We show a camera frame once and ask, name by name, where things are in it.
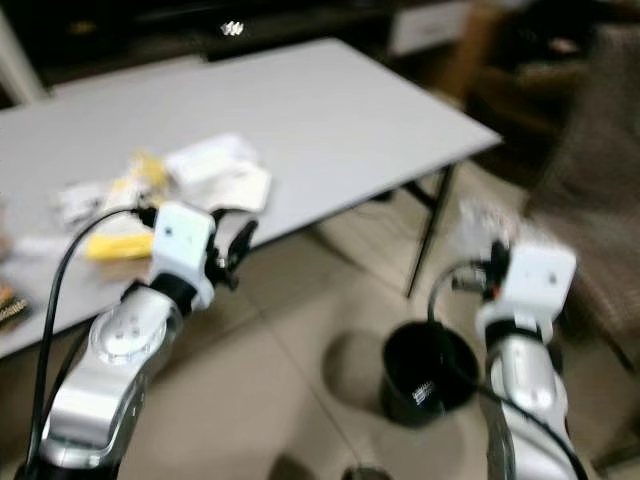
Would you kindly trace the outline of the dark printed snack packet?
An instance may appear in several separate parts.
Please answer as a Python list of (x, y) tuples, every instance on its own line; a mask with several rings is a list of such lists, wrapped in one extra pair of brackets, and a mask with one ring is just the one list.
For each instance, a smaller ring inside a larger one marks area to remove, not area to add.
[(12, 329), (22, 323), (29, 315), (29, 302), (26, 297), (14, 291), (9, 285), (0, 289), (0, 329)]

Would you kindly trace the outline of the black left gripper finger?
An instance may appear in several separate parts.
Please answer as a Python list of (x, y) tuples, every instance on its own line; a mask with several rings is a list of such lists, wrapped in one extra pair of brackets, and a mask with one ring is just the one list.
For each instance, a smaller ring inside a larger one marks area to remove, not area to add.
[(252, 250), (252, 238), (257, 228), (259, 228), (259, 220), (250, 219), (246, 224), (238, 230), (236, 236), (228, 246), (228, 268), (238, 269), (248, 253)]

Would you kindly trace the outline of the clear plastic wrapper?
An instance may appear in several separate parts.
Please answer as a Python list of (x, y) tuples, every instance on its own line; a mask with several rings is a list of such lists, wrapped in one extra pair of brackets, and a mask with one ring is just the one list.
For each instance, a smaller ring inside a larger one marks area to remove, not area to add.
[(489, 260), (494, 244), (509, 248), (522, 237), (531, 236), (532, 224), (503, 204), (488, 198), (462, 198), (457, 205), (451, 247), (462, 259)]

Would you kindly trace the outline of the yellow snack packet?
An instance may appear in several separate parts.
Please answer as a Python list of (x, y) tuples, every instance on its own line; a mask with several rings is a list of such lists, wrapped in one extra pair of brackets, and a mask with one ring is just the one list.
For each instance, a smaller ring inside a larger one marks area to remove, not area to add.
[[(110, 180), (101, 197), (99, 215), (116, 209), (132, 210), (154, 205), (164, 196), (166, 172), (159, 156), (138, 151), (123, 175)], [(150, 255), (150, 229), (136, 215), (118, 214), (102, 220), (84, 239), (84, 256), (95, 261), (138, 259)]]

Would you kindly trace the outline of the flat white paper strip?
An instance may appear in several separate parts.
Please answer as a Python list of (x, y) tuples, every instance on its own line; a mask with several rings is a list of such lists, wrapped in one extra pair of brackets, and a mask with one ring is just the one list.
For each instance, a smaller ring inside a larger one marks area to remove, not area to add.
[(68, 251), (72, 238), (68, 236), (22, 236), (9, 239), (4, 250), (5, 260), (59, 259)]

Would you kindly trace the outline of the white slanted post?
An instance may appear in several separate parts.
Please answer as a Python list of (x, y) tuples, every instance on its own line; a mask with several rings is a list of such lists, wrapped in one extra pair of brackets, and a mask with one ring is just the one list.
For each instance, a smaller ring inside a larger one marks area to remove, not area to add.
[(0, 13), (0, 77), (15, 105), (38, 104), (52, 97), (29, 63), (4, 12)]

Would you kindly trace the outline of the white folding table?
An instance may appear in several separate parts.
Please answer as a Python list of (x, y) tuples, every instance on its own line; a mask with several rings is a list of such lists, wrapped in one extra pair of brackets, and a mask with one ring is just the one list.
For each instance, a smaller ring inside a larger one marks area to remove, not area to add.
[(470, 116), (335, 38), (191, 67), (84, 79), (0, 116), (9, 236), (58, 236), (52, 192), (122, 173), (134, 152), (166, 154), (236, 133), (273, 174), (256, 248), (497, 146)]

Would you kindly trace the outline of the small white crumpled wrapper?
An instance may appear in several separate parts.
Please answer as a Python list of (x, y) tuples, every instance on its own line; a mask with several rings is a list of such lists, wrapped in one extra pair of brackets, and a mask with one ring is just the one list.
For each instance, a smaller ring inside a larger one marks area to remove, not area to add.
[(52, 196), (56, 219), (67, 228), (90, 220), (100, 210), (106, 192), (105, 184), (95, 182), (69, 184), (59, 189)]

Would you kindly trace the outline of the dark low cabinet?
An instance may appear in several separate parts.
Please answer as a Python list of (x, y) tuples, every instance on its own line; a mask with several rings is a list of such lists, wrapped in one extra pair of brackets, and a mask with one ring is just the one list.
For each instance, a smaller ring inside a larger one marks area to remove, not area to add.
[(46, 86), (156, 61), (236, 58), (316, 38), (384, 55), (402, 0), (0, 0)]

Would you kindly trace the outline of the black round rubbish bin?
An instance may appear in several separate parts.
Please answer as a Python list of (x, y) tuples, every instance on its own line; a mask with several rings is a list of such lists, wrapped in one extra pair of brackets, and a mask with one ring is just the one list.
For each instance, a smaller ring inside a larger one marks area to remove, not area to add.
[(440, 323), (399, 325), (381, 347), (381, 412), (403, 428), (425, 428), (475, 396), (479, 361), (465, 338)]

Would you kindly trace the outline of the brown fabric chair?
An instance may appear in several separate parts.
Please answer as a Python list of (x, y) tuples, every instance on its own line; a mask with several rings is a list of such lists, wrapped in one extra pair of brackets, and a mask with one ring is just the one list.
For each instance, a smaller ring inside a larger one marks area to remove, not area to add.
[(596, 29), (527, 211), (579, 257), (576, 305), (603, 332), (640, 337), (640, 24)]

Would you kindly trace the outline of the white box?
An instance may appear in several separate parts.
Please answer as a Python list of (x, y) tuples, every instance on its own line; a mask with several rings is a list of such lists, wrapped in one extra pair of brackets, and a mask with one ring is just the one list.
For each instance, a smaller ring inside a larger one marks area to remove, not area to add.
[(471, 0), (429, 0), (394, 14), (388, 44), (392, 56), (452, 44), (465, 32)]

